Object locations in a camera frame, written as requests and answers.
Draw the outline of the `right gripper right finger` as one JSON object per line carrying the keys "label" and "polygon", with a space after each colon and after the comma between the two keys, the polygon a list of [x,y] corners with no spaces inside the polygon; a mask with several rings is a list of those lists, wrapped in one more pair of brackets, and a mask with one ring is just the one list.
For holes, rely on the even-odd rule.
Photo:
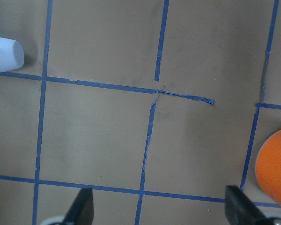
{"label": "right gripper right finger", "polygon": [[230,225],[272,224],[238,186],[225,188],[225,216]]}

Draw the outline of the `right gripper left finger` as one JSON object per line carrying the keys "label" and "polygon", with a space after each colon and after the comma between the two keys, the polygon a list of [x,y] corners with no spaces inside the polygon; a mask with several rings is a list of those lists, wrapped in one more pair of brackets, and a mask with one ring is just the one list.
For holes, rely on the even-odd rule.
{"label": "right gripper left finger", "polygon": [[65,215],[63,225],[91,225],[94,219],[92,188],[82,188]]}

